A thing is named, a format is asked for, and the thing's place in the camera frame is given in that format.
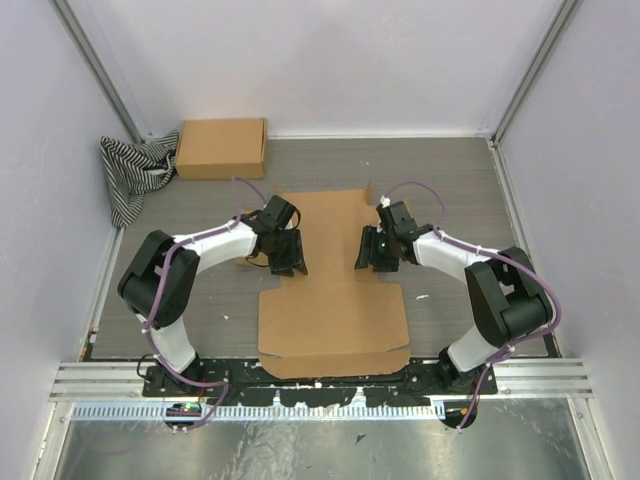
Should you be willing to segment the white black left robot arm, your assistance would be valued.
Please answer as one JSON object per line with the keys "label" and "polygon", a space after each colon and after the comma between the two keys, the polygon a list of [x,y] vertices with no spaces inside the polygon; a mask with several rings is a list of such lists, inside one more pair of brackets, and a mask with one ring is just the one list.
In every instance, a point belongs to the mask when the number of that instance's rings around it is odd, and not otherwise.
{"label": "white black left robot arm", "polygon": [[219,385],[203,380],[200,357],[184,324],[196,277],[224,262],[259,255],[266,257],[273,275],[306,275],[301,218],[296,206],[274,195],[263,208],[210,230],[175,236],[155,230],[145,238],[117,292],[141,322],[152,356],[166,374],[165,384],[176,395]]}

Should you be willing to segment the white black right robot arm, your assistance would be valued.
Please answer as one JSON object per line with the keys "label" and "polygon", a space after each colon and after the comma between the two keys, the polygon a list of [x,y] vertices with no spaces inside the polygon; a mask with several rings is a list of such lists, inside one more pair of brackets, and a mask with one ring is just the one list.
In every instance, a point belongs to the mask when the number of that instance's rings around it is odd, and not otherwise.
{"label": "white black right robot arm", "polygon": [[431,373],[408,378],[414,388],[436,384],[462,394],[477,373],[553,320],[550,294],[524,250],[485,248],[420,225],[402,201],[383,198],[372,210],[377,218],[362,228],[355,269],[391,273],[408,262],[437,270],[466,287],[471,306],[472,326],[440,351]]}

